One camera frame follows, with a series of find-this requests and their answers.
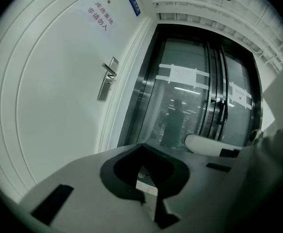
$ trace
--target ceiling light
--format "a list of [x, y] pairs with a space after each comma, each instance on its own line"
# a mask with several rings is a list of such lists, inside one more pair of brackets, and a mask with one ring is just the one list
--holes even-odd
[[191, 92], [191, 93], [194, 93], [194, 94], [200, 95], [200, 93], [199, 93], [199, 92], [196, 92], [196, 91], [190, 91], [190, 90], [182, 89], [182, 88], [179, 88], [179, 87], [175, 87], [175, 89], [177, 89], [177, 90], [181, 90], [181, 91], [187, 91], [187, 92]]

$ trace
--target blue sign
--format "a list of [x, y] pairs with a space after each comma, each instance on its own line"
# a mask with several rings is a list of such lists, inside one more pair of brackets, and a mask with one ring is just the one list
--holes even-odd
[[131, 2], [131, 5], [133, 7], [133, 10], [135, 11], [136, 16], [140, 15], [140, 9], [138, 7], [138, 4], [136, 2], [136, 0], [129, 0]]

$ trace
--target ceiling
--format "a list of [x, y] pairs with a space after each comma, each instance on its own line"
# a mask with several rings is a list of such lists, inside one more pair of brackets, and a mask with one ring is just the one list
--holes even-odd
[[176, 22], [218, 32], [245, 45], [276, 72], [282, 70], [283, 21], [267, 0], [152, 2], [161, 22]]

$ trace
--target person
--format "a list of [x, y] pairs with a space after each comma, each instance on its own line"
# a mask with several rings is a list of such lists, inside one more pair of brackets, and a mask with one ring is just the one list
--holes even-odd
[[165, 118], [165, 129], [160, 146], [171, 148], [179, 144], [180, 133], [183, 124], [182, 101], [180, 99], [174, 100], [174, 110], [169, 112]]

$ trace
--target metal door frame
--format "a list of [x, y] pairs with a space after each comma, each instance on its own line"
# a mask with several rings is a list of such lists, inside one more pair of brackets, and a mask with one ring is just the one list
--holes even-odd
[[[125, 146], [128, 144], [134, 144], [138, 140], [138, 136], [143, 124], [143, 120], [145, 118], [145, 114], [149, 105], [150, 97], [153, 91], [155, 77], [158, 72], [159, 64], [163, 56], [164, 47], [166, 40], [168, 38], [179, 38], [185, 40], [197, 40], [202, 41], [206, 44], [206, 52], [208, 58], [209, 71], [212, 72], [216, 70], [216, 79], [221, 78], [220, 72], [225, 71], [227, 74], [226, 61], [223, 62], [218, 59], [218, 52], [221, 51], [223, 54], [223, 59], [225, 59], [224, 49], [233, 50], [233, 55], [239, 57], [245, 64], [249, 72], [250, 77], [250, 86], [252, 88], [252, 110], [251, 110], [251, 120], [250, 120], [250, 129], [248, 131], [249, 137], [252, 130], [261, 129], [262, 126], [262, 87], [259, 72], [257, 69], [257, 65], [255, 63], [254, 57], [250, 51], [242, 47], [241, 45], [233, 42], [232, 40], [221, 36], [212, 31], [195, 28], [191, 26], [178, 25], [178, 24], [159, 24], [155, 30], [153, 38], [151, 40], [150, 46], [147, 50], [144, 62], [142, 64], [141, 70], [139, 72], [134, 91], [129, 103], [129, 107], [124, 119], [123, 127], [121, 130], [120, 138], [118, 141], [118, 147]], [[214, 56], [216, 60], [216, 67], [212, 67], [212, 63], [210, 61], [210, 52], [214, 51]], [[201, 135], [202, 131], [208, 131], [204, 133], [203, 136], [209, 137], [211, 126], [215, 120], [212, 117], [212, 121], [209, 129], [205, 129], [205, 124], [209, 127], [209, 123], [207, 122], [207, 117], [209, 117], [210, 107], [214, 107], [213, 115], [219, 103], [223, 101], [223, 94], [218, 93], [218, 88], [216, 88], [216, 94], [212, 93], [210, 87], [213, 85], [214, 75], [209, 75], [209, 92], [208, 99], [206, 103], [206, 112], [204, 114], [204, 118], [202, 119], [202, 125], [199, 130]], [[226, 98], [227, 100], [225, 107], [227, 109], [225, 111], [228, 112], [229, 107], [229, 82], [228, 78], [226, 81]], [[224, 124], [218, 127], [218, 131], [220, 131], [219, 137], [216, 134], [212, 134], [210, 136], [211, 139], [221, 140], [221, 135], [223, 132]]]

